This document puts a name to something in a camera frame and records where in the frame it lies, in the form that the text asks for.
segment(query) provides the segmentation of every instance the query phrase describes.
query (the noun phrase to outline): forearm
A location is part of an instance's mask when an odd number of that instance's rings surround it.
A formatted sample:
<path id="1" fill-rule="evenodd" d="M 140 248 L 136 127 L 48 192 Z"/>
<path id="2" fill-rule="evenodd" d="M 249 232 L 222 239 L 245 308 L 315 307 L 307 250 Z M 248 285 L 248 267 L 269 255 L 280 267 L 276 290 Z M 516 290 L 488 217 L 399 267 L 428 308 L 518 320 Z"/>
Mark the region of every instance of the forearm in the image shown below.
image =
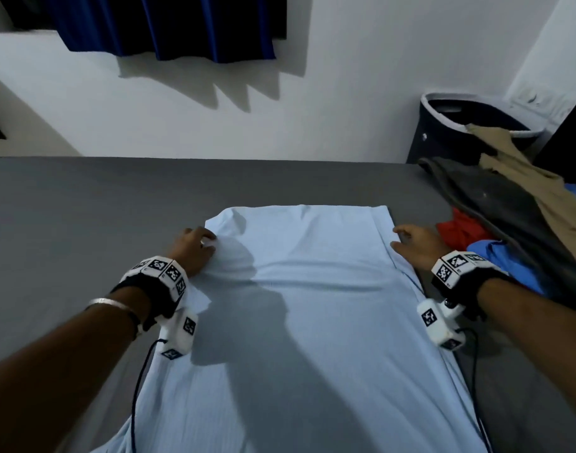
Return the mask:
<path id="1" fill-rule="evenodd" d="M 147 316 L 140 296 L 128 290 L 110 297 Z M 53 451 L 95 398 L 133 335 L 126 312 L 94 305 L 0 362 L 0 451 Z"/>
<path id="2" fill-rule="evenodd" d="M 576 312 L 503 280 L 488 280 L 480 307 L 576 404 Z"/>

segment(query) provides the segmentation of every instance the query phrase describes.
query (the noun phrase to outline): wall switch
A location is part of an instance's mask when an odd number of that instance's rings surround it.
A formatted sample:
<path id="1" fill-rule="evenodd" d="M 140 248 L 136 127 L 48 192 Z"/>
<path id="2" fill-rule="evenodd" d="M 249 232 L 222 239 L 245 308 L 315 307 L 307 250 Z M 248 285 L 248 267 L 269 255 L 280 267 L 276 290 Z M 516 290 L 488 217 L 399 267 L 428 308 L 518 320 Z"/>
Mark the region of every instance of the wall switch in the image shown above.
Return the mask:
<path id="1" fill-rule="evenodd" d="M 576 105 L 575 98 L 571 97 L 570 95 L 563 97 L 558 103 L 558 105 L 556 105 L 554 112 L 550 116 L 550 120 L 555 124 L 558 125 L 562 124 L 564 120 L 567 118 L 567 116 L 569 116 L 571 111 L 573 111 L 575 105 Z"/>
<path id="2" fill-rule="evenodd" d="M 512 100 L 533 112 L 549 117 L 559 102 L 558 95 L 552 89 L 536 83 L 523 82 L 514 92 Z"/>

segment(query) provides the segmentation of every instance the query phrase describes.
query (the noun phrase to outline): hand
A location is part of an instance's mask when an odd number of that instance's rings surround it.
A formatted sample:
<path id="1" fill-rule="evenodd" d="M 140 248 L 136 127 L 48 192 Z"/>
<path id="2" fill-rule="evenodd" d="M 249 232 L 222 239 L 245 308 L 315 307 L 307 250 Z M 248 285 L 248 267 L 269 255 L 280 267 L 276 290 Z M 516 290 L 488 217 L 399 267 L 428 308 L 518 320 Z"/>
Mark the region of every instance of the hand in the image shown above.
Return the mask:
<path id="1" fill-rule="evenodd" d="M 393 232 L 404 234 L 408 243 L 391 242 L 390 246 L 416 269 L 431 270 L 437 259 L 450 253 L 451 248 L 432 230 L 413 224 L 403 224 Z"/>
<path id="2" fill-rule="evenodd" d="M 202 237 L 216 240 L 217 236 L 204 227 L 185 229 L 167 257 L 175 259 L 184 268 L 188 277 L 200 273 L 215 252 L 214 246 L 202 246 Z"/>

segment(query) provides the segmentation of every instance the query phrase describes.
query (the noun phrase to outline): beige cloth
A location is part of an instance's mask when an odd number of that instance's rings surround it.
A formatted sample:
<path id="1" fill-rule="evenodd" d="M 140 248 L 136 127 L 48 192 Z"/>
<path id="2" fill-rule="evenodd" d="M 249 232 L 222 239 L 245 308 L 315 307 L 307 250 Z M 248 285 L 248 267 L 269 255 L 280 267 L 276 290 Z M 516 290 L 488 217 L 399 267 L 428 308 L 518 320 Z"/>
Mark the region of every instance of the beige cloth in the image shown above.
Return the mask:
<path id="1" fill-rule="evenodd" d="M 576 197 L 564 188 L 563 178 L 531 165 L 512 143 L 508 130 L 474 125 L 467 129 L 497 151 L 496 157 L 481 154 L 479 166 L 499 172 L 530 193 L 554 234 L 576 259 Z"/>

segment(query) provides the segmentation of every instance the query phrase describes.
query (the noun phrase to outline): red cloth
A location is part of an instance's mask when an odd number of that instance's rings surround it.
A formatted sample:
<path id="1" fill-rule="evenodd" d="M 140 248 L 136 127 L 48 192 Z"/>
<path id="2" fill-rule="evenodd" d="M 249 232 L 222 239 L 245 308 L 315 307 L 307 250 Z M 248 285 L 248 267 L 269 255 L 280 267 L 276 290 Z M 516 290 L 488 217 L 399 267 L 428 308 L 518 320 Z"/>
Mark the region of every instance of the red cloth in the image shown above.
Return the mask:
<path id="1" fill-rule="evenodd" d="M 466 251 L 469 244 L 479 240 L 497 240 L 474 218 L 452 208 L 453 221 L 441 222 L 436 225 L 443 241 L 457 251 Z"/>

